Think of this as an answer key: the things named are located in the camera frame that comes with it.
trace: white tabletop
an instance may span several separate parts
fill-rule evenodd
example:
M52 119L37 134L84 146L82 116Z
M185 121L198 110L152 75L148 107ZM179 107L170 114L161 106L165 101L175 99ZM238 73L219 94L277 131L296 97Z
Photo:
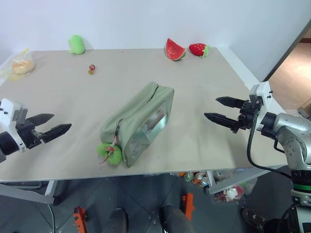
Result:
M27 117L40 113L55 116L37 127L41 132L72 123L63 136L25 153L14 153L0 163L1 181L77 179L115 175L250 167L246 158L249 131L230 129L209 121L204 112L236 119L239 109L215 99L231 96L248 99L248 88L226 59L212 48L201 59L187 53L170 61L163 50L87 50L35 52L35 70L19 81L6 80L0 99L24 103ZM88 74L90 64L96 66ZM96 147L105 120L148 82L173 87L175 95L167 127L128 168L98 164ZM286 164L273 140L255 133L253 160L263 166Z

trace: red strawberry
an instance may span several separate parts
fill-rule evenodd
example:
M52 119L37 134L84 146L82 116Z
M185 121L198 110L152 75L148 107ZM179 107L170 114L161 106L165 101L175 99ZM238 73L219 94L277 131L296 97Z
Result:
M189 50L196 56L206 57L208 55L209 46L202 43L189 45Z

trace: soda can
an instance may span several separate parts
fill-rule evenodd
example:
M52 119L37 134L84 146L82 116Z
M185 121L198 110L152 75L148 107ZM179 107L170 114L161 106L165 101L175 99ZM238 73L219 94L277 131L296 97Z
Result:
M203 178L203 174L201 172L197 172L192 180L192 183L199 183Z
M198 183L198 185L200 187L205 187L206 185L208 185L207 177L203 177L202 180Z
M184 175L184 177L183 177L184 182L190 182L190 181L192 181L193 177L194 177L194 175L193 175L192 172L187 172L187 173Z

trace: red watermelon slice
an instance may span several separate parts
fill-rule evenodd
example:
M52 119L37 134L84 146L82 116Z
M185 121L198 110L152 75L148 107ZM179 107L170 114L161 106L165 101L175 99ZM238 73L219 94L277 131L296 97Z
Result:
M171 39L167 39L166 45L165 45L165 54L168 58L170 58L172 61L177 61L179 59L182 59L184 56L186 56L186 50L173 42Z

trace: table leg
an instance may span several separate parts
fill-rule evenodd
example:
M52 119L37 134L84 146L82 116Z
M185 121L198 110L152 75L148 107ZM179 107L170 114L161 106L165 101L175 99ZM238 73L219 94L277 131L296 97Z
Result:
M34 191L22 190L0 184L0 195L52 205L56 200L54 197L56 186L57 181L49 181L45 194L42 195Z
M280 166L274 166L272 167L273 169L278 169L280 167L282 167L284 165L280 165ZM238 184L241 184L243 182L246 182L246 181L249 181L249 180L252 180L256 177L259 177L259 176L262 176L266 173L268 173L269 171L267 170L263 170L263 169L259 169L259 168L250 168L246 171L243 171L229 179L226 179L222 182L218 182L218 183L212 183L209 188L207 189L208 190L208 193L213 195L215 193L219 193L223 190L226 190L228 188L231 188L233 186L236 186Z

